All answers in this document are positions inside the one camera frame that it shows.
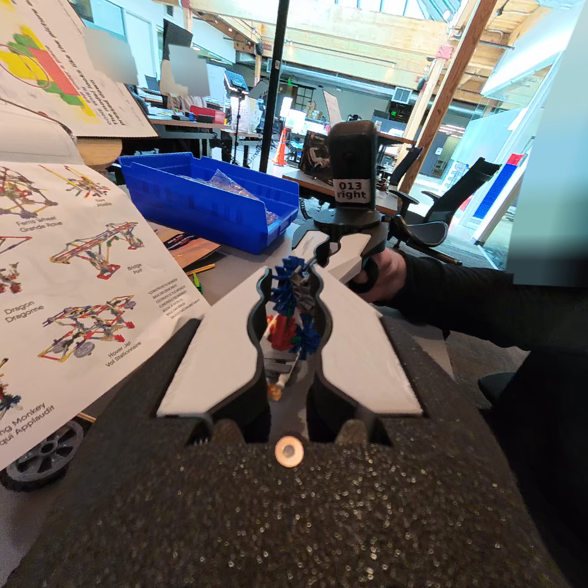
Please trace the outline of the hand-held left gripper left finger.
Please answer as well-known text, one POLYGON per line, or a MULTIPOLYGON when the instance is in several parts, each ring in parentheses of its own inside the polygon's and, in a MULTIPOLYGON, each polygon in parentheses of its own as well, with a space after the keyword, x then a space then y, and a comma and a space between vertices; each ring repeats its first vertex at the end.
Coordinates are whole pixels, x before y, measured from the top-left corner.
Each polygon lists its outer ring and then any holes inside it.
POLYGON ((268 327, 271 269, 261 266, 204 314, 157 417, 204 417, 246 392, 267 400, 261 340, 268 327))

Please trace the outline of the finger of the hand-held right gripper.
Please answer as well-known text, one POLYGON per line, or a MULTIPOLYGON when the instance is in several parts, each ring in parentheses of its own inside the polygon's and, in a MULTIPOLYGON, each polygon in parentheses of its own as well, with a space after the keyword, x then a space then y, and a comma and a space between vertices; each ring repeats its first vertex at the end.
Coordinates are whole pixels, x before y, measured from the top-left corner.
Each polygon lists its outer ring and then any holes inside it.
POLYGON ((292 257, 298 259, 294 272, 318 265, 326 268, 330 256, 329 235, 320 231, 306 231, 295 248, 292 257))
POLYGON ((363 253, 370 242, 368 234, 350 234, 342 236, 337 243, 335 251, 334 243, 326 240, 323 248, 326 252, 326 265, 323 267, 323 287, 332 286, 335 282, 346 286, 349 281, 359 274, 363 253))

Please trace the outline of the blue snowflake connector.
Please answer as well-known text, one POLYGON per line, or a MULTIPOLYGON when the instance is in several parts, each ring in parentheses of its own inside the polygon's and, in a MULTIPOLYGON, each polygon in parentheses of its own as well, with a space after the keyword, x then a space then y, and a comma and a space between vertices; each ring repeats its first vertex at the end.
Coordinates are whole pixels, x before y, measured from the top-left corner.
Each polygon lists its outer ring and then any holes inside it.
POLYGON ((300 277, 300 271, 305 268, 305 264, 304 258, 290 255, 282 259, 281 265, 275 266, 273 279, 277 280, 277 286, 272 288, 270 301, 274 303, 274 311, 288 319, 293 316, 296 308, 293 278, 300 277))

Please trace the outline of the colourful construction toy model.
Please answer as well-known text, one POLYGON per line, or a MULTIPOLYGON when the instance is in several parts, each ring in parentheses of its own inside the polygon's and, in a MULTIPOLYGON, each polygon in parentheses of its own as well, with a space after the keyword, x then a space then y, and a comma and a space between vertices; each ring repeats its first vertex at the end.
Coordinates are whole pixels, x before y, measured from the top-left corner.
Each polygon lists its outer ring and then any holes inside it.
POLYGON ((290 377, 300 362, 305 362, 318 349, 321 336, 317 331, 317 303, 312 285, 311 267, 293 278, 296 308, 289 319, 274 311, 267 316, 267 328, 262 337, 266 345, 264 368, 270 401, 278 401, 290 377))

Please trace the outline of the person's right hand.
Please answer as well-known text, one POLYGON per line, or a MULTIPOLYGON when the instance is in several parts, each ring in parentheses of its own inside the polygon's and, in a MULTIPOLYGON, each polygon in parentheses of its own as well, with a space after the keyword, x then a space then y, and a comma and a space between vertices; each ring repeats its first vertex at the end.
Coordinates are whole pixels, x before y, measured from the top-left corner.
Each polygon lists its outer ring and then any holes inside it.
POLYGON ((388 302, 404 287, 407 265, 397 250, 385 249, 372 257, 378 267, 378 278, 370 291, 362 295, 368 303, 388 302))

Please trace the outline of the wooden table with black legs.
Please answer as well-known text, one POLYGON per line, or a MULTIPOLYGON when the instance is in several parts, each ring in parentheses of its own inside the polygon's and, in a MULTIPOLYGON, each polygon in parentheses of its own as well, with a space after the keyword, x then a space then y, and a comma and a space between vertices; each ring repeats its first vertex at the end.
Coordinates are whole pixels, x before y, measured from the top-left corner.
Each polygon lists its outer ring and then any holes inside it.
MULTIPOLYGON (((299 169, 283 173, 282 179, 297 183, 299 194, 303 198, 312 197, 330 204, 335 202, 333 186, 309 176, 299 169)), ((388 192, 377 190, 376 209, 389 217, 395 216, 400 211, 398 197, 388 192)))

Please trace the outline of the black metal pole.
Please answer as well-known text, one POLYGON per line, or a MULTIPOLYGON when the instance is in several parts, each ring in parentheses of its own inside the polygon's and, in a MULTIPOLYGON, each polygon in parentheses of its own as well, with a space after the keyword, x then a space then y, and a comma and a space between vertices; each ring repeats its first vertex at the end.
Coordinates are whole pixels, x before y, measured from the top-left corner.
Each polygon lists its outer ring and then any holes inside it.
POLYGON ((259 162, 259 171, 267 173, 269 153, 272 144, 273 123, 275 119, 275 108, 277 99, 277 90, 281 74, 283 45, 288 18, 289 1, 279 1, 277 6, 276 31, 273 45, 273 54, 271 60, 271 69, 268 86, 268 96, 266 103, 265 120, 263 126, 263 137, 261 145, 261 157, 259 162))

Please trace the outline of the clear plastic bag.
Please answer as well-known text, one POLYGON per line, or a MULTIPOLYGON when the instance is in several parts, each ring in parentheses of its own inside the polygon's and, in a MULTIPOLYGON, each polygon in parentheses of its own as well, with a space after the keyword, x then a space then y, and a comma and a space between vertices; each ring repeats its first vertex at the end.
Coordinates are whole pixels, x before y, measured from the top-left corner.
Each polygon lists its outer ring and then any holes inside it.
POLYGON ((259 196, 241 186, 220 169, 217 169, 210 179, 186 174, 179 174, 178 178, 190 182, 190 192, 199 205, 207 204, 210 210, 223 211, 226 217, 231 214, 238 222, 242 222, 243 218, 261 218, 263 213, 265 223, 269 227, 285 216, 283 212, 271 210, 259 196))

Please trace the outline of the toy models instruction sheet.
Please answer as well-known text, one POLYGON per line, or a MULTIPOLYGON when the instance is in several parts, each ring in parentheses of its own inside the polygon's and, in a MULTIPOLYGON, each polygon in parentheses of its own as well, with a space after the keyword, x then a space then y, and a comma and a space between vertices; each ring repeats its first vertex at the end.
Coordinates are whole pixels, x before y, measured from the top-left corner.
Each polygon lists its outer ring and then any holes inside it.
POLYGON ((1 162, 1 468, 209 308, 120 187, 1 162))

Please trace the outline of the red case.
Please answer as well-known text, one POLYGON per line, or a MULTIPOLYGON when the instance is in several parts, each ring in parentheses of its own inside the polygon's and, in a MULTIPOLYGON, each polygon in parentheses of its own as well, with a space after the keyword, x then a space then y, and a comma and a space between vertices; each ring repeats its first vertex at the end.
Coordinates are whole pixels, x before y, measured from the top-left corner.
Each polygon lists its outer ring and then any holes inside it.
POLYGON ((226 121, 225 113, 221 109, 192 105, 189 108, 189 113, 194 117, 194 121, 200 123, 224 125, 226 121))

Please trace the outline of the background work table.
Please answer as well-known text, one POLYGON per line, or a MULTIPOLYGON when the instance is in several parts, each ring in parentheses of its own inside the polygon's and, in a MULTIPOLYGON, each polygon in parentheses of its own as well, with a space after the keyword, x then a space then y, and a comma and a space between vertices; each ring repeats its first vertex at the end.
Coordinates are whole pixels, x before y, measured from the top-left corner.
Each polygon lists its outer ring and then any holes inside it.
POLYGON ((219 123, 176 120, 171 117, 158 118, 157 116, 147 116, 146 119, 162 139, 197 141, 199 156, 209 156, 211 149, 214 148, 213 143, 227 139, 230 139, 231 147, 234 147, 235 143, 243 145, 244 154, 247 155, 249 147, 263 139, 261 134, 256 133, 237 134, 229 125, 219 123))

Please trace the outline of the black wheel with grey hub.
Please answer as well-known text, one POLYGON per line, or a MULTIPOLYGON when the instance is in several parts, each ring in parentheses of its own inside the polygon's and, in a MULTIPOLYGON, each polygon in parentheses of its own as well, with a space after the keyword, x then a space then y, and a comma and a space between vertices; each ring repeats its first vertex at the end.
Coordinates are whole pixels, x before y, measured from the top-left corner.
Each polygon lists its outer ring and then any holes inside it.
POLYGON ((76 417, 1 470, 1 484, 15 492, 33 492, 59 481, 79 451, 91 423, 76 417))

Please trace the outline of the brick building instruction sheet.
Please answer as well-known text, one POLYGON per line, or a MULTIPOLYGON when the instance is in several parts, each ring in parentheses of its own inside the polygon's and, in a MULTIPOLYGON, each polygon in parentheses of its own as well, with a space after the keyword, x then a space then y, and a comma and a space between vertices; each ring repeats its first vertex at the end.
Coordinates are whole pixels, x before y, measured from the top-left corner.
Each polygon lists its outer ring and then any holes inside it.
POLYGON ((128 88, 94 69, 69 1, 1 1, 1 98, 76 136, 157 136, 128 88))

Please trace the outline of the white instruction booklet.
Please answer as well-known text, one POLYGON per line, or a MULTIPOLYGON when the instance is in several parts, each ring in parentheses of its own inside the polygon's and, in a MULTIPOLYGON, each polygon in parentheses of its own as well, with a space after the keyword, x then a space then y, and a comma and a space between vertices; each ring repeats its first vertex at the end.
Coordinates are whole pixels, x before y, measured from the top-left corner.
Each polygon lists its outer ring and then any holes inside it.
POLYGON ((1 101, 2 164, 74 164, 84 161, 75 139, 58 122, 1 101))

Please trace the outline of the blue brick wall panel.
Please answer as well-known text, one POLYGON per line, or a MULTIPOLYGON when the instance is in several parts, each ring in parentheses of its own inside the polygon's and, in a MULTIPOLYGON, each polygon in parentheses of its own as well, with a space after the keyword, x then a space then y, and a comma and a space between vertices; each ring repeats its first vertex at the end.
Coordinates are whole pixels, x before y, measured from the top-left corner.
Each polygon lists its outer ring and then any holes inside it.
POLYGON ((495 181, 484 196, 480 205, 473 213, 473 218, 483 220, 488 214, 492 205, 496 202, 507 182, 513 176, 521 161, 526 157, 525 153, 512 153, 507 162, 499 170, 495 181))

